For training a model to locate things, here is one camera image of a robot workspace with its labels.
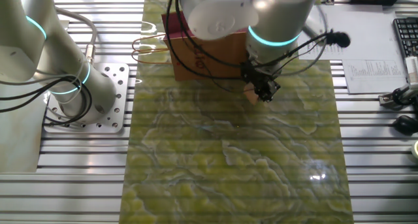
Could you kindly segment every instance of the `table surface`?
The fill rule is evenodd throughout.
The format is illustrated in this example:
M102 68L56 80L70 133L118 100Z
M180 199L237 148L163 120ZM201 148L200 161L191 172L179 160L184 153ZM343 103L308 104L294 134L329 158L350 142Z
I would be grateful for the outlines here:
M96 23L96 62L129 65L125 129L101 136L43 133L36 174L0 175L0 224L117 223L137 75L131 42L140 36L144 0L55 1ZM388 9L417 16L416 3L399 0ZM91 30L69 20L68 32L84 50ZM392 112L379 107L376 94L348 95L341 61L331 64L355 223L417 223L418 161L410 148L418 135L388 127L402 114L412 116L411 109Z

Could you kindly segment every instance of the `glowing blue ring light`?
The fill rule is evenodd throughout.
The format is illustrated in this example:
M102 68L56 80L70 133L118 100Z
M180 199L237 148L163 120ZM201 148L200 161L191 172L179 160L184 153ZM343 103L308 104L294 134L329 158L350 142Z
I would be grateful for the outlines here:
M45 39L46 39L46 32L44 30L44 28L42 28L42 26L39 25L39 23L37 23L34 19L30 18L29 16L26 16L26 19L32 23L33 25L35 25L35 27L38 27L38 29L40 30L40 32L42 32L42 34L44 34Z
M84 78L83 84L85 84L87 82L88 78L90 77L90 70L91 70L91 67L90 67L90 63L89 63L89 71L87 72L87 76ZM78 90L78 88L74 88L73 90L70 90L70 91L65 92L65 93L54 93L54 92L51 92L51 93L58 94L58 95L65 95L65 94L69 94L69 93L74 93L77 90Z
M271 41L268 41L268 40L265 40L265 39L263 39L263 38L261 38L260 36L258 36L254 31L253 31L253 29L251 28L251 27L248 27L248 31L249 31L249 33L258 41L258 42L260 42L261 44L265 44L265 45L268 45L268 46L273 46L273 47L281 47L281 46L286 46L286 45L288 45L288 44L291 44L291 43L293 43L295 40L297 40L298 38L299 38L299 36L300 36L300 34L299 35L297 35L295 38L293 38L293 39L291 39L291 40L289 40L289 41L285 41L285 42L271 42Z

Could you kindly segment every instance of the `paper sheet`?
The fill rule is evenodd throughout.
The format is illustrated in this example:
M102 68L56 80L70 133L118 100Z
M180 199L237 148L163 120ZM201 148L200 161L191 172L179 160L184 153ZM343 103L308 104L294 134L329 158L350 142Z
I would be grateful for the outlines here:
M404 66L395 61L343 60L350 93L388 93L406 84Z
M321 6L327 17L329 29L346 32L351 38L347 48L337 45L328 46L322 55L322 60L395 60L402 61L399 47L396 43L392 22L394 13L385 14L379 6ZM322 19L317 8L310 14L314 19ZM298 44L310 38L302 33ZM299 53L307 52L312 46L303 48ZM300 59L315 59L322 47L317 46L309 54Z

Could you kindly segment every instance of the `black cable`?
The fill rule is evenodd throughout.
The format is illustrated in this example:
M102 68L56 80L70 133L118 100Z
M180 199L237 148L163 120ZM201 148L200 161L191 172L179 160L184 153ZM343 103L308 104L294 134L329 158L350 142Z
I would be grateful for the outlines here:
M205 77L205 78L210 78L213 80L241 80L241 78L233 78L233 77L216 77L216 76L209 76L207 74L203 74L203 73L199 73L197 71L194 71L193 69L189 68L177 55L177 53L174 51L174 48L172 47L172 43L171 43L171 38L170 38L170 26L169 26L169 17L170 17L170 9L172 6L172 1L173 0L169 0L169 4L167 6L167 17L165 18L165 25L166 25L166 33L167 33L167 40L169 42L169 48L172 52L172 54L174 55L174 57L177 59L177 61L189 72L196 74L197 76L201 76L201 77Z
M50 84L48 84L48 85L46 85L46 86L44 86L44 87L42 87L40 89L37 89L37 90L35 90L35 91L31 92L31 93L26 93L26 94L21 95L21 96L0 98L0 100L2 100L2 101L10 101L10 100L15 100L15 99L21 99L21 98L24 98L24 97L28 97L30 95L33 95L33 94L37 93L35 96L33 96L32 98L30 98L28 101L26 101L26 102L24 102L24 103L22 103L22 104L20 104L18 106L14 106L12 108L7 108L7 109L1 109L0 110L0 113L11 112L13 110L17 110L17 109L20 109L22 107L25 107L28 104L30 104L31 102L33 102L37 97L41 96L48 89L50 89L50 88L54 87L55 85L57 85L58 83L64 82L64 81L66 81L66 82L72 82L73 79L71 79L69 77L60 78L59 80L56 80L56 81L54 81L54 82L52 82L52 83L50 83Z
M75 117L73 119L68 120L68 121L64 121L64 122L56 121L56 120L53 120L53 119L46 116L45 118L49 121L52 121L53 123L46 123L45 125L47 125L47 126L68 125L70 123L74 123L78 120L81 120L84 116L86 116L86 114L90 111L91 106L93 104L93 97L91 96L90 90L84 84L82 84L82 87L83 88L82 88L81 94L83 96L83 105L81 107L81 111L77 115L75 115ZM86 94L83 91L86 91L87 94L89 95L89 105L88 105L87 108L86 108L86 105L87 105L88 99L86 97Z
M42 88L36 89L35 91L32 91L30 93L25 93L23 95L18 95L18 96L13 96L13 97L0 97L0 101L17 100L17 99L22 99L24 97L32 96L32 95L34 95L34 94L36 94L36 93L38 93L40 91L45 92L46 90L48 90L48 89L52 88L54 85L56 85L54 83L60 83L62 81L64 81L64 78L61 78L59 80L56 80L56 81L54 81L54 82L52 82L52 83L50 83L50 84L48 84L48 85L46 85L46 86L44 86Z
M190 45L185 41L185 39L184 39L184 36L183 36L183 32L182 32L182 41L183 41L183 43L187 46L187 49L189 49L190 50L190 52L195 52L194 51L194 49L192 49L192 47L190 47ZM225 87L223 87L222 85L220 85L219 83L217 83L212 77L213 77L213 74L210 72L210 70L209 70L209 68L206 66L206 64L202 61L202 64L203 64L203 67L208 71L208 73L209 73L209 75L211 76L211 80L213 81L213 83L218 87L218 88L220 88L220 89L222 89L222 90L224 90L224 91L227 91L227 92L229 92L229 93L245 93L245 92L247 92L247 91L252 91L252 90L254 90L254 89L249 89L249 90L245 90L245 91L232 91L232 90L229 90L229 89L227 89L227 88L225 88Z
M321 40L321 41L319 41L319 42L317 42L311 49L309 49L308 51L306 51L306 52L304 52L303 54L298 54L297 56L295 56L295 57L293 57L293 58L291 58L289 61L287 61L286 63L284 63L278 70L276 70L273 74L272 74L272 76L275 76L277 73L279 73L287 64L289 64L290 62L292 62L293 60L295 60L296 58L298 58L298 57L300 57L300 56L303 56L303 55L305 55L305 54L307 54L307 53L309 53L309 52L311 52L320 42L323 42L324 40Z
M179 24L180 24L180 29L181 29L181 32L184 32L185 33L185 35L186 35L186 37L187 37L187 39L189 39L189 41L193 44L193 46L196 48L196 49L198 49L199 51L201 51L204 55L206 55L206 56L208 56L209 58L211 58L211 59L213 59L214 61L217 61L218 63L221 63L221 64L224 64L224 65L227 65L227 66L230 66L230 67L242 67L241 65L237 65L237 64L233 64L233 63L227 63L226 61L222 61L222 60L219 60L218 58L216 58L216 57L214 57L214 56L212 56L211 54L209 54L206 50L204 50L201 46L199 46L191 37L190 37L190 35L189 35L189 33L187 32L187 29L185 28L185 25L183 24L183 21L182 21L182 16L181 16L181 13L180 13L180 5L179 5L179 1L180 0L176 0L176 14L177 14L177 18L178 18L178 21L179 21ZM325 33L323 33L322 35L318 35L317 37L315 37L315 38L312 38L312 39L310 39L310 40L308 40L308 41L306 41L304 44L302 44L302 45L300 45L299 47L297 47L297 48L295 48L294 50L291 50L288 54L285 54L285 55L282 55L281 57L278 57L277 59L275 59L275 60L273 60L273 61L270 61L270 62L268 62L268 63L264 63L264 64L258 64L258 65L255 65L255 66L253 66L254 68L261 68L261 67L269 67L269 66L271 66L271 65L275 65L275 64L277 64L277 63L279 63L280 61L283 61L285 58L288 58L288 57L291 57L291 56L293 56L293 54L295 54L297 51L299 51L301 48L303 48L303 47L305 47L305 46L307 46L308 44L310 44L310 43L312 43L312 42L314 42L314 41L317 41L318 39L320 39L320 38L323 38L323 37L327 37L327 36L329 36L329 35L332 35L333 34L333 32L331 31L330 33L328 33L328 32L325 32ZM334 34L334 36L333 36L333 39L332 39L332 41L333 42L338 42L340 39L340 36L337 36L337 35L335 35Z

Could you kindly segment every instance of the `robotic arm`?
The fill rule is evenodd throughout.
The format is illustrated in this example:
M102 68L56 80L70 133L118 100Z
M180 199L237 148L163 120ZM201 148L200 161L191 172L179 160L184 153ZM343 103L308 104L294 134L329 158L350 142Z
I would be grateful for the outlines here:
M62 28L54 0L0 0L0 80L24 82L63 74L77 76L92 96L86 103L71 83L51 88L68 117L73 118L84 110L83 106L91 105L79 120L89 124L113 107L116 99L113 82L93 67Z
M274 79L282 66L274 60L295 48L302 31L314 38L326 30L309 17L315 0L180 0L180 3L191 32L199 39L219 39L248 27L249 61L242 67L242 78L254 85L262 101L271 101L280 88ZM340 43L348 46L348 36L343 34L341 38L344 41Z

